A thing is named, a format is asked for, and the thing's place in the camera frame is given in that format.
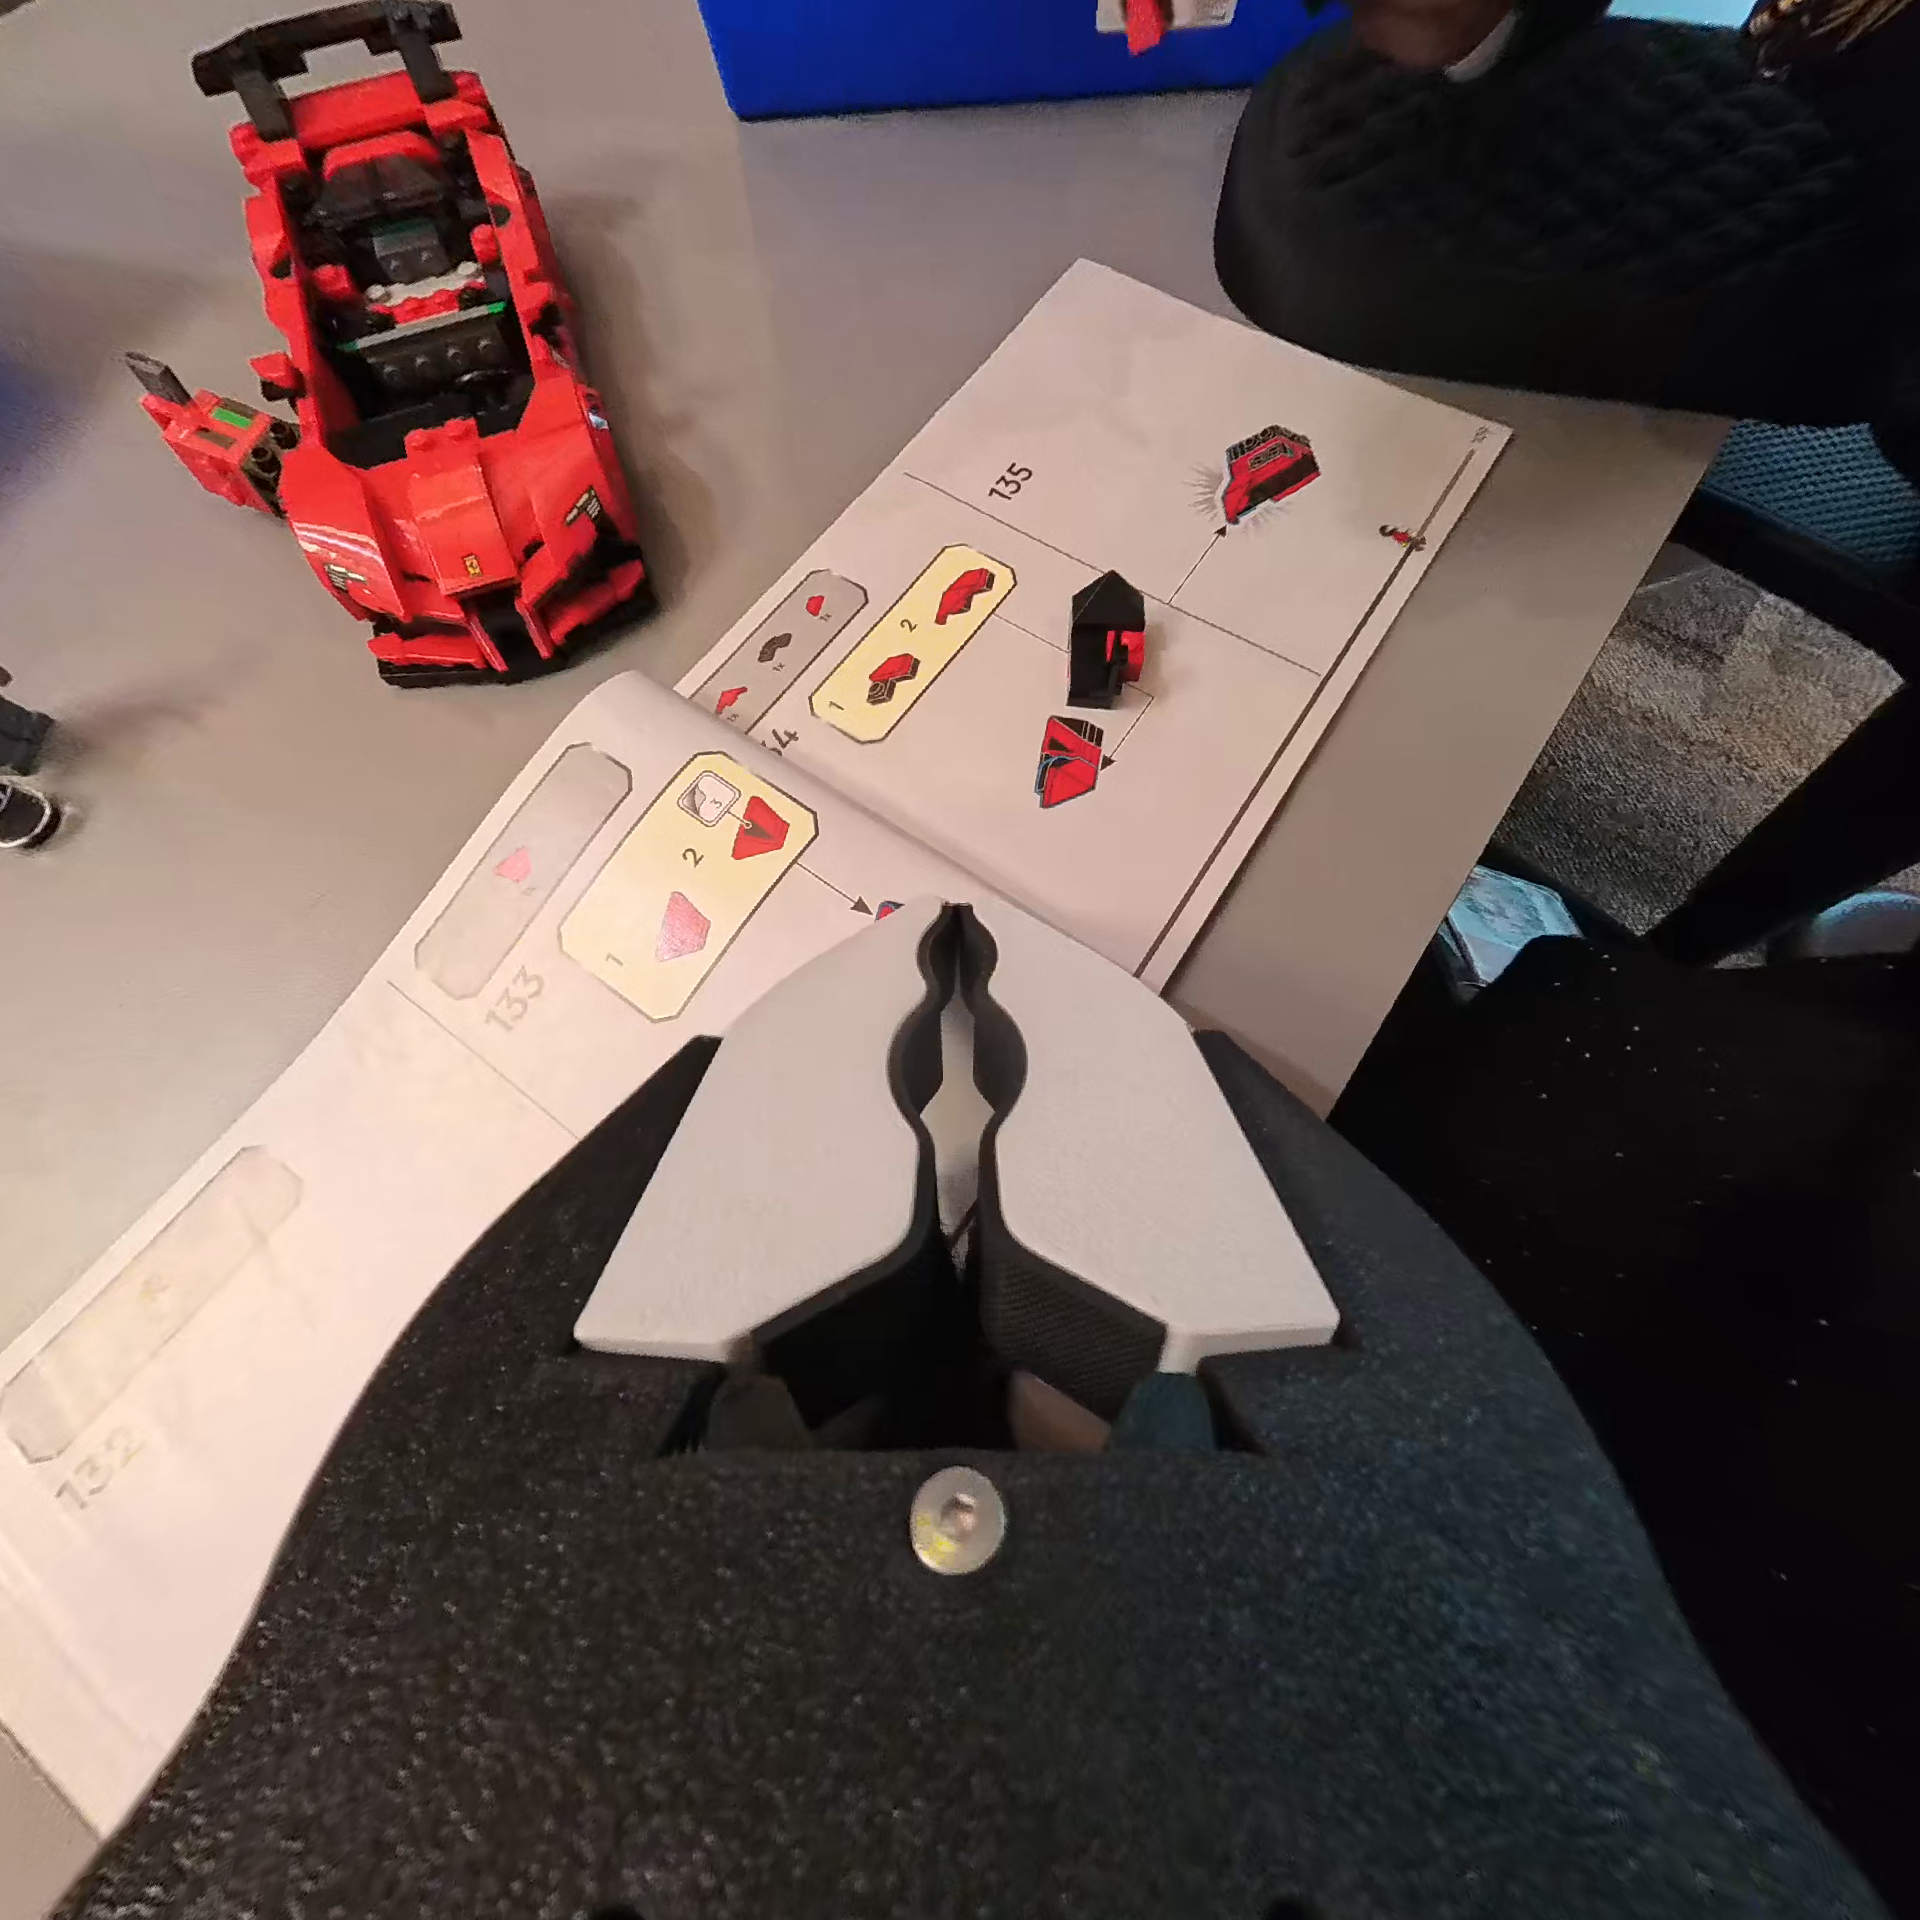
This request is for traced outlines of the small black red lego assembly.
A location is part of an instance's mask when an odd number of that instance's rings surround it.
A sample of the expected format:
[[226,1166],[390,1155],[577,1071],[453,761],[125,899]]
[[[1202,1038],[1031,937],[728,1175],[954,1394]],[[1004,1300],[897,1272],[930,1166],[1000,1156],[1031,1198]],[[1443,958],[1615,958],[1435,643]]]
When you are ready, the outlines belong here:
[[1067,608],[1067,704],[1111,711],[1140,681],[1143,593],[1108,568]]

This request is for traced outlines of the red lego sports car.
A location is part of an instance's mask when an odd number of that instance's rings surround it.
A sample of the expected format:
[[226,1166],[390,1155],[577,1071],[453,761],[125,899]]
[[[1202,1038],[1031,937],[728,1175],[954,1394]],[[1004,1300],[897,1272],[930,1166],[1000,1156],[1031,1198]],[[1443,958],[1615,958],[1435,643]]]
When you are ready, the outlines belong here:
[[389,685],[534,681],[652,601],[577,303],[453,2],[330,2],[193,51],[233,94],[297,420],[285,519]]

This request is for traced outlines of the blue box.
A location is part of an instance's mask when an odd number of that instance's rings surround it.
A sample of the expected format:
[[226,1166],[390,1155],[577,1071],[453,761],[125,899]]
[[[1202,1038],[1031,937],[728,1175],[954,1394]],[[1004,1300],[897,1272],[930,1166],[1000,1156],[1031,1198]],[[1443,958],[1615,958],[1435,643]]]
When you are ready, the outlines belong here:
[[1264,75],[1339,2],[1167,2],[1127,42],[1127,2],[1092,0],[703,0],[736,122],[907,108],[1080,101],[1236,89]]

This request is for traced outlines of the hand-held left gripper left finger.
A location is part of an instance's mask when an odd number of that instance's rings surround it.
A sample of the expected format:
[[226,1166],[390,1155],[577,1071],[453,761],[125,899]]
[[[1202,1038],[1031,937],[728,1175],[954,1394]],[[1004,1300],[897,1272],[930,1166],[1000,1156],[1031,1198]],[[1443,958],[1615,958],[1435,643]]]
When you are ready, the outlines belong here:
[[958,1359],[944,1232],[948,899],[804,958],[724,1034],[577,1317],[607,1357],[757,1369],[804,1425],[897,1402],[898,1425]]

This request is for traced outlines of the red lego door assembly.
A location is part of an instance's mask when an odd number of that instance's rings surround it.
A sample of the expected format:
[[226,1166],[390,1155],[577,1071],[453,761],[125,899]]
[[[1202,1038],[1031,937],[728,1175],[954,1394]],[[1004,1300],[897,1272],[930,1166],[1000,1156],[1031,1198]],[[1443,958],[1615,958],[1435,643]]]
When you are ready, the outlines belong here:
[[285,517],[280,483],[285,456],[299,442],[297,420],[213,390],[188,390],[174,371],[149,354],[125,354],[127,374],[140,381],[140,412],[157,426],[174,460],[200,490]]

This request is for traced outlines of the lego instruction booklet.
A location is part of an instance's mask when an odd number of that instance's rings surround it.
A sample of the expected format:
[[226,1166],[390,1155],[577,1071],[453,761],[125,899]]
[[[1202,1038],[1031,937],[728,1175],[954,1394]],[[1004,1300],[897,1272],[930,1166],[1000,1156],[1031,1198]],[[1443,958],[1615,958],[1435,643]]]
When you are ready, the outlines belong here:
[[[785,972],[981,883],[1167,988],[1508,428],[1075,262],[676,691],[594,690],[4,1345],[4,1731],[106,1832],[432,1283]],[[1072,593],[1143,593],[1067,704]]]

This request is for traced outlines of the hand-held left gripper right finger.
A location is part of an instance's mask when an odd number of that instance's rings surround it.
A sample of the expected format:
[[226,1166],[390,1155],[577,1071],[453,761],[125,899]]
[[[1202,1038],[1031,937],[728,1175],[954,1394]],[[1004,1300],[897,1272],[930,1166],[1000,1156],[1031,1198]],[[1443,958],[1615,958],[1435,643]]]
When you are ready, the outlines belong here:
[[1327,1345],[1339,1309],[1190,1026],[1017,906],[954,906],[991,1350],[1115,1421],[1154,1372]]

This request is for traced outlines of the person's right forearm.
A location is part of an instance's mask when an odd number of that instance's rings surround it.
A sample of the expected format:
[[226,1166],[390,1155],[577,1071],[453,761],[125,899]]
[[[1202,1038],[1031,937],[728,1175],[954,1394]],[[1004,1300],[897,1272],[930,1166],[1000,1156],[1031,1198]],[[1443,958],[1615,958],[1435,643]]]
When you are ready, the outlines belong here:
[[1920,7],[1343,2],[1245,101],[1212,271],[1365,371],[1861,420],[1917,483]]

